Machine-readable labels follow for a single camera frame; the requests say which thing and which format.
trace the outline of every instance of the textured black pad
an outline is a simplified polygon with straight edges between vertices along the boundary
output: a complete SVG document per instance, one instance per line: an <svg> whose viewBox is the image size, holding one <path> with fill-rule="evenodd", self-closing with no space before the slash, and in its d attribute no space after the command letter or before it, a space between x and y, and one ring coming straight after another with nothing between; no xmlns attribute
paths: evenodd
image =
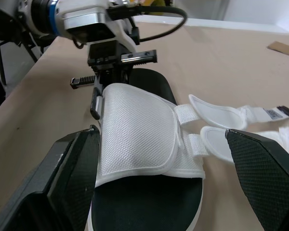
<svg viewBox="0 0 289 231"><path fill-rule="evenodd" d="M135 176L97 187L94 231L186 231L198 211L202 179Z"/></svg>
<svg viewBox="0 0 289 231"><path fill-rule="evenodd" d="M227 130L244 194L266 231L289 231L289 154L275 141Z"/></svg>
<svg viewBox="0 0 289 231"><path fill-rule="evenodd" d="M134 87L146 90L177 104L168 81L159 72L144 68L135 68L131 71L129 81L129 84Z"/></svg>

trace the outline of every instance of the velcro strap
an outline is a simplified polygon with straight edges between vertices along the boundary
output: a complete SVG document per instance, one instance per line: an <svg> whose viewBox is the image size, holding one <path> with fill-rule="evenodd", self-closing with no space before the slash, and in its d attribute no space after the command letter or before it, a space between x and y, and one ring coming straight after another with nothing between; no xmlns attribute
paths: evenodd
<svg viewBox="0 0 289 231"><path fill-rule="evenodd" d="M289 118L289 108L279 106L272 109L264 109L262 107L251 107L249 105L238 108L243 114L249 124L279 121Z"/></svg>
<svg viewBox="0 0 289 231"><path fill-rule="evenodd" d="M194 111L193 106L190 104L178 105L174 108L174 111L177 114L180 125L185 125L189 122L200 119Z"/></svg>
<svg viewBox="0 0 289 231"><path fill-rule="evenodd" d="M188 135L190 147L187 149L189 152L191 151L192 156L195 157L206 157L209 156L210 153L206 149L203 144L200 135L198 134L189 134Z"/></svg>

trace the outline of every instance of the beige table surface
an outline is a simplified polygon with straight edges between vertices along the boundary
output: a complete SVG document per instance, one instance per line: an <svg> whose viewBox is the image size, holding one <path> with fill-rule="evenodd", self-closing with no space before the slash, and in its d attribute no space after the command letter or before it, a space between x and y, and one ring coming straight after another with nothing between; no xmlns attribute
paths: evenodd
<svg viewBox="0 0 289 231"><path fill-rule="evenodd" d="M138 23L141 36L171 25ZM208 27L184 27L139 51L157 49L158 63L139 67L162 73L178 103L188 94L217 105L289 107L289 56L266 46L289 35ZM70 79L92 75L86 49L58 38L0 107L0 210L25 175L68 133L97 122L90 115L92 87L72 90ZM250 126L277 130L285 123ZM195 132L204 125L196 122ZM197 231L261 231L233 166L205 160L202 210Z"/></svg>

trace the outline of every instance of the yellow object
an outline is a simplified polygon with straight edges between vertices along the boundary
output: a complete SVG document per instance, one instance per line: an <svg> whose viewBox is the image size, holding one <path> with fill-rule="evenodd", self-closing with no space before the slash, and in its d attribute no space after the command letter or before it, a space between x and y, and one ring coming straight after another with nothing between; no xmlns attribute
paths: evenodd
<svg viewBox="0 0 289 231"><path fill-rule="evenodd" d="M164 0L144 0L141 1L143 6L166 6ZM163 13L149 13L149 15L163 15Z"/></svg>

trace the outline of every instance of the black cable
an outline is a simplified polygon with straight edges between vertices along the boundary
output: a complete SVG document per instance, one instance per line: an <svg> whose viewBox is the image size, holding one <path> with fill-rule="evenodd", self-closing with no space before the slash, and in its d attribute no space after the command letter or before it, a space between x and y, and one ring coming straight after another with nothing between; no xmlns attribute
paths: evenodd
<svg viewBox="0 0 289 231"><path fill-rule="evenodd" d="M128 20L133 28L136 27L134 20L131 17L128 17Z"/></svg>
<svg viewBox="0 0 289 231"><path fill-rule="evenodd" d="M82 49L83 48L83 46L84 46L84 44L83 43L81 43L80 45L77 43L77 41L76 41L76 39L75 38L73 38L73 43L74 43L74 45L78 48L78 49Z"/></svg>
<svg viewBox="0 0 289 231"><path fill-rule="evenodd" d="M187 20L187 14L184 10L181 10L179 8L175 8L175 7L168 7L168 6L138 6L138 10L140 12L161 12L161 13L174 13L174 14L178 14L180 16L183 17L183 20L176 25L174 28L172 28L171 30L168 30L164 33L158 34L158 35L154 35L154 36L150 36L147 38L141 38L140 42L146 42L146 41L150 41L153 39L159 39L161 37L164 37L166 35L169 35L171 33L173 33L174 31L178 30L180 27L182 27L184 25L184 23Z"/></svg>

